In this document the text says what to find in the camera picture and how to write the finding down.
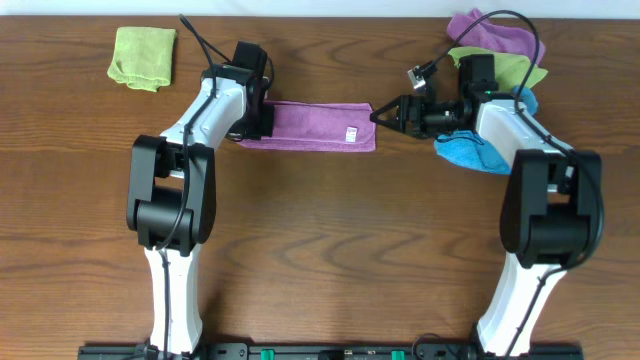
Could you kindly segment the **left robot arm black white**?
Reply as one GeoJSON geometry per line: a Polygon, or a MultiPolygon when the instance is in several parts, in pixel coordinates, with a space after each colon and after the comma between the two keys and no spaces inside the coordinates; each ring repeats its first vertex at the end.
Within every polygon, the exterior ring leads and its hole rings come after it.
{"type": "Polygon", "coordinates": [[[203,323],[197,305],[200,252],[216,217],[215,153],[224,139],[269,135],[261,70],[229,64],[203,72],[185,113],[132,146],[126,222],[151,272],[154,321],[147,359],[193,359],[203,323]]]}

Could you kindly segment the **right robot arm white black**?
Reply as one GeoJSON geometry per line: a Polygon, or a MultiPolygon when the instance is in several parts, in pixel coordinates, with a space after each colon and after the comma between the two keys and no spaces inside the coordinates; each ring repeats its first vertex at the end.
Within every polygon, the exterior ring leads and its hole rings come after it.
{"type": "Polygon", "coordinates": [[[500,213],[504,267],[473,331],[468,358],[529,357],[531,335],[559,281],[593,255],[602,236],[601,158],[546,131],[515,96],[470,91],[457,101],[402,95],[371,122],[414,138],[470,130],[510,169],[500,213]]]}

